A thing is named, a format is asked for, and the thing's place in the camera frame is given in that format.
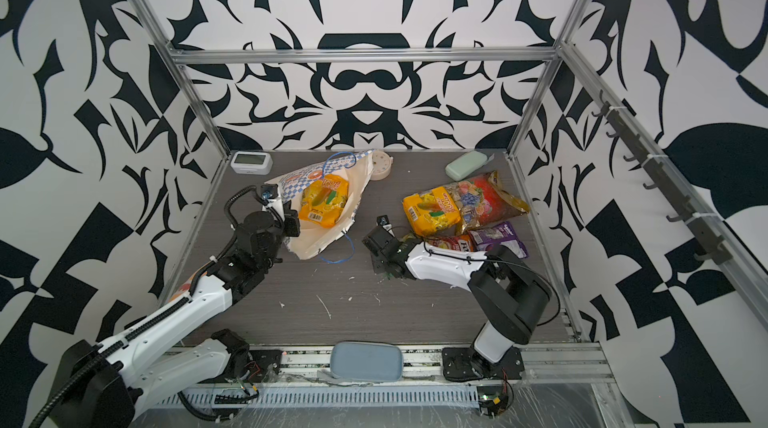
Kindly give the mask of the yellow mango candy bag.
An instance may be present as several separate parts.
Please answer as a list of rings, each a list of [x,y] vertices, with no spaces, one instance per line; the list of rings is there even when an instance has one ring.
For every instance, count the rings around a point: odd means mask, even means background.
[[[402,205],[412,230],[420,237],[434,235],[461,221],[460,211],[444,187],[410,195]]]

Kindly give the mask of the blue checkered paper bag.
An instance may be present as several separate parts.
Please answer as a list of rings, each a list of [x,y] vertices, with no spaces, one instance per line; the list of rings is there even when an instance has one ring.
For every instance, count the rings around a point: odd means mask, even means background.
[[[282,199],[298,212],[300,235],[288,239],[288,250],[309,260],[344,237],[354,224],[373,171],[371,150],[341,152],[271,179]]]

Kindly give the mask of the orange snack pack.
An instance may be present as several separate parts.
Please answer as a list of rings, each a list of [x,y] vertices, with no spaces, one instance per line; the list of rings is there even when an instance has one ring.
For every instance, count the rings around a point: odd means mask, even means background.
[[[431,246],[445,250],[459,252],[475,251],[474,242],[469,234],[459,236],[436,236],[428,238],[426,242]]]

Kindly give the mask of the red fruit snack bag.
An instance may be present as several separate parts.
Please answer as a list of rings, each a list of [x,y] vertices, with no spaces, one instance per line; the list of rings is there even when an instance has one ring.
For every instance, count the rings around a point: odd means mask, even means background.
[[[508,193],[494,170],[445,186],[460,213],[455,234],[491,226],[528,214],[530,207]]]

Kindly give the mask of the purple snack pack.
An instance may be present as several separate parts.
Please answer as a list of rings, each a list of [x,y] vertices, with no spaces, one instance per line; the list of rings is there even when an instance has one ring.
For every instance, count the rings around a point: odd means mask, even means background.
[[[468,234],[476,251],[488,251],[495,246],[504,246],[520,259],[529,257],[527,248],[509,221],[501,222],[492,227],[470,230]]]

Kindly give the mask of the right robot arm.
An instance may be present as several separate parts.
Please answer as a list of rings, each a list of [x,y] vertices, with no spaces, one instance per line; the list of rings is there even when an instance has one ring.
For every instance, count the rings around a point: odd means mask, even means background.
[[[501,245],[484,252],[437,248],[418,238],[400,240],[377,226],[362,240],[374,271],[394,278],[435,281],[472,294],[486,322],[468,348],[444,348],[442,376],[456,383],[519,380],[522,348],[548,324],[545,309],[561,308],[558,293],[542,275]]]

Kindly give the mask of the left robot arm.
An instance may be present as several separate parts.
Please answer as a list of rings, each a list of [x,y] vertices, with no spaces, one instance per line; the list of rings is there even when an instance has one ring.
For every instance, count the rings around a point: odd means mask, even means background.
[[[155,404],[200,381],[244,367],[249,346],[221,330],[191,351],[167,350],[246,297],[280,263],[284,240],[300,234],[298,213],[276,184],[247,186],[224,205],[233,235],[177,296],[142,321],[62,356],[40,427],[127,427]]]

